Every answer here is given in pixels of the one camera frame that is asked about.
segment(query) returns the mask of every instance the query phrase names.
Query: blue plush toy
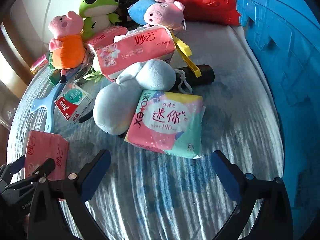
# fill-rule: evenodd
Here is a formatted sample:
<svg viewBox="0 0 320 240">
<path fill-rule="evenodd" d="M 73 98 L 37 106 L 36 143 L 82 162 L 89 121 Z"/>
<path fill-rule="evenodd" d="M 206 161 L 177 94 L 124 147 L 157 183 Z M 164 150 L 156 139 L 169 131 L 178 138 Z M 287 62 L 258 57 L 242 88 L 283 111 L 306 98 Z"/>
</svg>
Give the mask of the blue plush toy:
<svg viewBox="0 0 320 240">
<path fill-rule="evenodd" d="M 155 3 L 157 3 L 155 0 L 139 0 L 128 8 L 128 14 L 136 23 L 146 25 L 147 23 L 143 19 L 143 16 L 147 9 Z"/>
</svg>

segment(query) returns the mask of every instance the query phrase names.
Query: bed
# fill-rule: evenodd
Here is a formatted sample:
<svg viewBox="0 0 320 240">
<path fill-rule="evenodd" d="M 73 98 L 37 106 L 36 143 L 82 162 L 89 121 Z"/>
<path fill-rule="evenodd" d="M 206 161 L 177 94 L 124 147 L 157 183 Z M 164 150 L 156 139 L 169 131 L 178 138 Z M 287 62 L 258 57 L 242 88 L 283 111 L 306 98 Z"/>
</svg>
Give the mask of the bed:
<svg viewBox="0 0 320 240">
<path fill-rule="evenodd" d="M 208 64 L 214 83 L 194 88 L 206 111 L 202 123 L 202 158 L 189 160 L 135 148 L 110 136 L 91 119 L 71 124 L 55 109 L 55 133 L 70 142 L 67 173 L 78 172 L 100 149 L 112 155 L 111 166 L 86 206 L 110 239 L 212 239 L 236 203 L 228 198 L 211 166 L 210 153 L 220 149 L 244 172 L 258 179 L 282 177 L 284 151 L 279 120 L 263 72 L 248 46 L 242 27 L 187 23 L 177 35 L 193 52 L 196 64 Z M 178 55 L 172 67 L 184 66 Z M 45 111 L 29 112 L 34 98 L 52 89 L 49 69 L 42 69 L 25 92 L 13 120 L 7 162 L 25 153 L 28 132 L 44 130 Z M 81 87 L 96 96 L 109 84 L 103 78 Z M 93 102 L 84 114 L 90 111 Z M 14 180 L 20 179 L 18 173 Z M 67 205 L 68 224 L 80 237 Z M 259 211 L 257 201 L 242 237 L 250 232 Z"/>
</svg>

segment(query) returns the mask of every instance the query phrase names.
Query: blue plastic crate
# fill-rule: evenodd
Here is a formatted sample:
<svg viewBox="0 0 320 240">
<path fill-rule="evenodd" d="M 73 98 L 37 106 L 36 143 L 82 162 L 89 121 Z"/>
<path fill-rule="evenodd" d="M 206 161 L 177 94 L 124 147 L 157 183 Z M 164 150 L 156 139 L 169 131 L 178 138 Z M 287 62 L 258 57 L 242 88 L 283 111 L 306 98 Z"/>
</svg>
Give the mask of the blue plastic crate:
<svg viewBox="0 0 320 240">
<path fill-rule="evenodd" d="M 320 25 L 304 0 L 237 0 L 237 10 L 279 115 L 297 239 L 320 209 Z"/>
</svg>

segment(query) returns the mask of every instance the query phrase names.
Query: green frog plush toy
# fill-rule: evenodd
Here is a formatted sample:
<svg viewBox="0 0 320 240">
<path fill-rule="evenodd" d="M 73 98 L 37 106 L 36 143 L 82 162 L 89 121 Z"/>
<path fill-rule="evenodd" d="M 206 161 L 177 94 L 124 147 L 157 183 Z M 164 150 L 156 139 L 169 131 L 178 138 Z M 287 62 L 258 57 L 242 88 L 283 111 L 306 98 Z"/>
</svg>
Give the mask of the green frog plush toy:
<svg viewBox="0 0 320 240">
<path fill-rule="evenodd" d="M 119 15 L 114 13 L 118 5 L 119 0 L 82 0 L 79 7 L 79 15 L 85 18 L 82 39 L 89 39 L 111 23 L 121 22 Z"/>
</svg>

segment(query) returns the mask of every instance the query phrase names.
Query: orange shirt on plush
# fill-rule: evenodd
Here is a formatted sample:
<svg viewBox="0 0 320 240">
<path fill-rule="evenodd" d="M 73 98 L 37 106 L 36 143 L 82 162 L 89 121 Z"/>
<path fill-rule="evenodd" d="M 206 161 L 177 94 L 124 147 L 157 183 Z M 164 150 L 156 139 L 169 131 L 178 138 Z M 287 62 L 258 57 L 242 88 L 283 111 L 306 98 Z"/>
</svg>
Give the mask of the orange shirt on plush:
<svg viewBox="0 0 320 240">
<path fill-rule="evenodd" d="M 82 63 L 85 49 L 80 34 L 68 35 L 58 38 L 62 42 L 62 47 L 52 53 L 52 64 L 55 68 L 69 69 L 75 68 Z"/>
</svg>

